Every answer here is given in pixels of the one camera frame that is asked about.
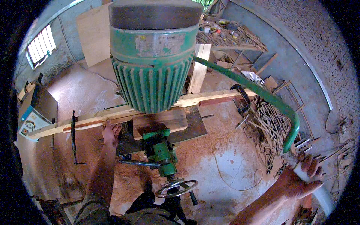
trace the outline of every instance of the window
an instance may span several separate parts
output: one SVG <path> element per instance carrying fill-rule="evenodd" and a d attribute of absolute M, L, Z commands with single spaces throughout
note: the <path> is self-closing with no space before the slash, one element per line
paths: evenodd
<path fill-rule="evenodd" d="M 41 65 L 56 48 L 50 25 L 47 25 L 27 47 L 30 59 L 28 61 L 33 69 Z"/>

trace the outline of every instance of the green metal pipe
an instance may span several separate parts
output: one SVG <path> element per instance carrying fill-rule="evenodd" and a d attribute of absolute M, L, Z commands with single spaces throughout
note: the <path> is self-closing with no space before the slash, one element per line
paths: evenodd
<path fill-rule="evenodd" d="M 290 151 L 290 147 L 294 143 L 296 135 L 299 132 L 300 122 L 299 122 L 298 114 L 289 105 L 287 105 L 280 97 L 271 94 L 270 92 L 266 91 L 265 89 L 258 86 L 254 82 L 248 80 L 247 78 L 245 78 L 243 76 L 239 76 L 238 74 L 236 74 L 228 69 L 225 69 L 219 65 L 216 65 L 214 63 L 211 63 L 209 61 L 206 61 L 206 60 L 201 59 L 196 56 L 194 56 L 194 61 L 201 63 L 207 67 L 210 67 L 210 68 L 224 74 L 225 76 L 233 79 L 234 81 L 238 82 L 242 86 L 247 87 L 248 89 L 257 93 L 265 101 L 269 102 L 271 105 L 278 108 L 285 116 L 287 116 L 291 121 L 291 129 L 284 140 L 283 153 L 287 153 L 288 151 Z"/>

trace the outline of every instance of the concrete floor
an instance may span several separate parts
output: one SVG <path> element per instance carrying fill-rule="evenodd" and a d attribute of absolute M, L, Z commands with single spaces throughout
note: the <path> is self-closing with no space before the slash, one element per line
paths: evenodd
<path fill-rule="evenodd" d="M 89 68 L 89 71 L 114 80 L 110 60 L 104 60 Z M 51 84 L 49 92 L 59 102 L 58 120 L 75 115 L 93 113 L 103 108 L 123 103 L 123 99 L 115 95 L 116 85 L 111 81 L 74 65 L 61 73 Z M 202 86 L 202 92 L 229 89 L 234 84 L 221 74 L 208 73 Z M 235 104 L 220 103 L 199 107 L 202 116 L 214 114 L 214 117 L 204 119 L 208 134 L 197 139 L 184 141 L 176 149 L 179 163 L 177 164 L 179 178 L 198 180 L 199 186 L 194 191 L 199 205 L 192 206 L 189 195 L 182 196 L 182 205 L 186 215 L 199 224 L 226 224 L 244 207 L 263 194 L 275 181 L 273 174 L 266 175 L 260 165 L 256 149 L 242 130 L 236 131 L 227 140 L 216 138 L 226 136 L 241 120 Z M 79 162 L 88 165 L 74 165 L 69 133 L 56 134 L 55 147 L 50 148 L 50 137 L 41 138 L 38 143 L 19 137 L 19 150 L 24 167 L 24 181 L 30 194 L 41 199 L 57 198 L 76 199 L 84 196 L 87 181 L 90 178 L 92 166 L 95 164 L 102 146 L 98 139 L 101 127 L 76 132 L 77 158 Z M 219 170 L 227 184 L 219 176 L 212 145 L 216 146 L 216 159 Z M 134 159 L 144 160 L 143 153 L 133 155 Z M 254 185 L 254 179 L 259 182 L 263 169 L 264 175 L 257 188 L 248 191 Z M 148 173 L 153 180 L 154 190 L 164 183 L 158 172 L 148 168 L 116 164 L 115 182 L 110 206 L 114 215 L 124 214 L 135 198 L 142 193 L 141 177 Z M 278 209 L 264 224 L 279 225 L 287 219 L 292 220 L 299 202 L 286 203 Z M 76 214 L 76 208 L 67 212 Z"/>

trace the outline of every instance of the yellow electrical cable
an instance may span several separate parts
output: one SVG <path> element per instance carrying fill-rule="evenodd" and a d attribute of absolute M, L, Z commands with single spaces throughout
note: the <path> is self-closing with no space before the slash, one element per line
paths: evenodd
<path fill-rule="evenodd" d="M 216 142 L 217 140 L 221 140 L 221 139 L 226 139 L 226 138 L 228 138 L 228 137 L 236 130 L 236 128 L 237 128 L 237 127 L 235 127 L 235 128 L 234 128 L 228 135 L 226 135 L 225 137 L 223 137 L 223 138 L 216 138 L 216 139 L 215 139 L 215 142 Z M 221 172 L 220 172 L 220 169 L 219 169 L 219 165 L 218 165 L 218 163 L 217 163 L 217 159 L 216 159 L 216 155 L 215 155 L 215 144 L 214 144 L 214 142 L 212 142 L 212 153 L 213 153 L 214 158 L 215 158 L 215 163 L 216 163 L 217 171 L 219 172 L 219 175 L 220 175 L 222 181 L 223 181 L 229 188 L 231 188 L 231 189 L 233 189 L 233 190 L 237 190 L 237 191 L 239 191 L 239 192 L 244 192 L 244 191 L 248 191 L 248 190 L 250 190 L 250 189 L 252 189 L 252 188 L 256 188 L 256 186 L 261 182 L 262 177 L 263 177 L 263 171 L 259 168 L 259 169 L 255 170 L 255 172 L 254 172 L 254 184 L 255 184 L 254 186 L 252 186 L 252 187 L 250 187 L 250 188 L 248 188 L 248 189 L 244 189 L 244 190 L 239 190 L 239 189 L 236 189 L 236 188 L 231 187 L 231 185 L 229 185 L 228 183 L 226 183 L 226 181 L 224 180 L 224 178 L 223 178 L 222 175 L 221 175 Z M 256 184 L 256 183 L 255 183 L 255 174 L 256 174 L 256 172 L 257 172 L 258 170 L 261 171 L 261 178 L 260 178 L 259 182 Z"/>

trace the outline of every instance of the person's left hand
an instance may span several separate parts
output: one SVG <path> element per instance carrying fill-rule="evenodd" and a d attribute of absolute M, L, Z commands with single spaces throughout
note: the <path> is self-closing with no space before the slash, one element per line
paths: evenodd
<path fill-rule="evenodd" d="M 111 126 L 110 120 L 106 121 L 106 127 L 103 130 L 104 143 L 112 148 L 116 148 L 119 143 L 118 136 L 121 131 L 121 123 Z"/>
<path fill-rule="evenodd" d="M 269 190 L 279 196 L 285 197 L 286 200 L 297 200 L 321 187 L 323 184 L 321 180 L 324 176 L 324 171 L 323 168 L 319 166 L 318 160 L 314 159 L 312 155 L 305 157 L 305 153 L 300 153 L 299 161 L 302 162 L 302 171 L 307 172 L 309 177 L 315 177 L 315 181 L 306 184 L 296 175 L 290 166 L 287 166 Z"/>

